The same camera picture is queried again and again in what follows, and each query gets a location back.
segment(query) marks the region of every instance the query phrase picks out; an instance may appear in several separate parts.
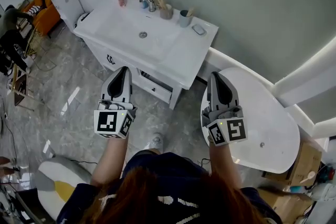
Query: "bathroom vanity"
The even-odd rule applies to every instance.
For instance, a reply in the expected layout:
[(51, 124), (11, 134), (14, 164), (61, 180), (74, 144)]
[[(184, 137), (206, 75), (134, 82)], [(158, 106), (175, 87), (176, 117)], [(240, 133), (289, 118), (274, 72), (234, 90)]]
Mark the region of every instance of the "bathroom vanity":
[[(108, 0), (93, 10), (74, 33), (94, 56), (113, 71), (128, 66), (135, 85), (170, 104), (174, 109), (182, 89), (188, 90), (218, 31), (218, 27), (194, 17), (181, 28), (179, 10), (173, 18), (160, 18), (160, 11), (141, 9), (139, 0), (120, 7)], [(199, 24), (200, 36), (192, 26)]]

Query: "person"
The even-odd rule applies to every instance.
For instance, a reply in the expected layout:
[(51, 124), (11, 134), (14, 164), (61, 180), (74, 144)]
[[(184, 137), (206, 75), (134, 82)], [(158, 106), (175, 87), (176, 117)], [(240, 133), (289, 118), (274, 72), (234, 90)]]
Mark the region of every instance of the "person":
[(0, 52), (0, 72), (5, 76), (12, 74), (12, 61), (8, 60), (7, 57)]
[[(14, 63), (16, 63), (22, 70), (30, 73), (30, 68), (27, 67), (24, 60), (22, 60), (14, 48), (14, 44), (18, 44), (23, 51), (27, 48), (27, 41), (24, 40), (16, 28), (18, 18), (26, 18), (30, 24), (33, 24), (32, 16), (19, 11), (14, 8), (13, 5), (9, 5), (3, 16), (0, 17), (0, 45)], [(4, 66), (0, 68), (0, 71), (7, 74), (7, 69), (6, 72), (4, 72)]]
[(109, 139), (90, 185), (77, 185), (56, 222), (282, 223), (256, 189), (242, 188), (229, 146), (209, 141), (211, 175), (187, 158), (161, 154), (159, 134), (122, 173), (128, 137)]

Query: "drawer handle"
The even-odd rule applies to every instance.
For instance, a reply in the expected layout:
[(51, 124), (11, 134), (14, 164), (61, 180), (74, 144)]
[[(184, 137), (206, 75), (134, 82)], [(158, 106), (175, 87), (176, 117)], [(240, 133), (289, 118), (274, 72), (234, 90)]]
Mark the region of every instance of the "drawer handle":
[(108, 54), (107, 54), (107, 61), (108, 61), (109, 63), (111, 63), (112, 65), (115, 65), (115, 64), (116, 64), (116, 63), (113, 61), (112, 56), (109, 56)]

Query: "drain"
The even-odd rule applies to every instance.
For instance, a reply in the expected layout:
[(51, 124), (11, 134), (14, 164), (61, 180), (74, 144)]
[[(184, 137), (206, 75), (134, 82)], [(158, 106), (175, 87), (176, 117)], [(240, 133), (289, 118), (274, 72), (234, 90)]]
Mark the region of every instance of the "drain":
[(140, 32), (139, 33), (139, 37), (140, 38), (145, 38), (147, 36), (147, 33), (146, 32)]

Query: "vanity drawer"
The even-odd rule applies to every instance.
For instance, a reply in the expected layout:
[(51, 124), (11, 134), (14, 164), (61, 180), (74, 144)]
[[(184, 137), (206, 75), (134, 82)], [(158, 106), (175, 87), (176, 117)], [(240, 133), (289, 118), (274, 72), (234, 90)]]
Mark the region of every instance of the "vanity drawer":
[(161, 99), (166, 103), (170, 103), (170, 98), (172, 96), (172, 92), (165, 89), (164, 87), (156, 84), (155, 82), (145, 78), (142, 75), (139, 75), (138, 81), (140, 82), (140, 87), (145, 91), (151, 93), (155, 97)]

